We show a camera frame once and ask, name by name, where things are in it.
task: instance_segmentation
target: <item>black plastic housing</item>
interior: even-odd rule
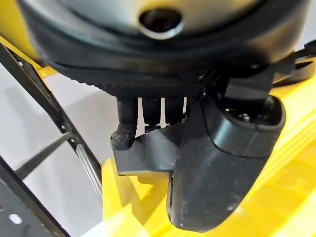
[[[272,99],[274,108],[264,124],[233,118],[214,97],[193,106],[173,167],[167,203],[173,225],[207,232],[238,207],[285,124],[281,101]]]
[[[310,0],[266,0],[216,31],[165,41],[100,28],[57,0],[18,2],[36,50],[62,74],[114,96],[177,97],[197,95],[207,83],[198,77],[210,65],[229,70],[285,58],[300,37]]]

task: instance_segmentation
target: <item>white floor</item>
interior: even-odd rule
[[[316,0],[312,2],[298,48],[316,39]],[[109,158],[109,137],[118,123],[115,98],[60,74],[48,78],[47,83],[99,161]],[[0,111],[0,154],[13,168],[60,136],[44,110],[2,65]],[[141,117],[139,134],[144,127]],[[73,237],[83,235],[102,221],[102,207],[79,159],[67,144],[41,164],[26,184]],[[104,228],[100,224],[90,235],[83,236],[105,236]]]

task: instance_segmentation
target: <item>metal bar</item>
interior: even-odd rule
[[[91,162],[89,161],[89,156],[86,153],[82,144],[77,145],[76,152],[102,204],[102,184]]]
[[[48,96],[43,93],[36,83],[26,74],[23,68],[16,62],[7,48],[0,44],[0,63],[9,73],[23,86],[23,88],[43,107],[54,121],[62,121],[63,117],[50,101]]]
[[[57,148],[59,148],[65,141],[72,138],[72,132],[64,133],[55,142],[45,147],[39,153],[37,153],[33,158],[23,164],[18,168],[15,173],[19,176],[21,180],[25,179],[36,167],[38,167],[50,154],[52,154]]]
[[[101,183],[101,165],[93,152],[86,144],[84,139],[79,134],[72,121],[67,116],[66,112],[60,106],[54,95],[47,88],[41,77],[36,70],[30,72],[29,66],[32,67],[27,61],[20,59],[14,52],[10,52],[0,44],[0,62],[7,68],[13,77],[27,90],[27,92],[45,109],[58,129],[64,133],[71,131],[73,138],[68,141],[72,149],[77,153],[77,145],[81,144],[87,154],[87,162],[89,167],[93,169],[98,182]]]
[[[1,236],[69,237],[0,156]]]

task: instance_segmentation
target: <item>black metal frame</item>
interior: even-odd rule
[[[65,141],[80,158],[90,181],[102,202],[101,165],[79,134],[52,92],[47,88],[31,64],[0,44],[0,63],[23,86],[23,88],[48,113],[62,136],[44,148],[15,172],[0,157],[0,226],[5,236],[59,236],[68,233],[43,207],[40,201],[24,185],[22,180],[38,167]],[[9,213],[26,220],[17,228],[12,226]]]

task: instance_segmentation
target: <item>yellow surface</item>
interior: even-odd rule
[[[316,237],[316,78],[272,94],[286,107],[285,128],[255,185],[224,223],[204,234],[175,228],[165,208],[168,180],[118,177],[113,160],[108,160],[102,169],[107,234]]]
[[[56,73],[51,67],[41,66],[15,0],[0,0],[0,43],[32,64],[42,78]]]
[[[15,0],[0,0],[0,36],[33,61],[40,61],[27,37],[26,26]]]

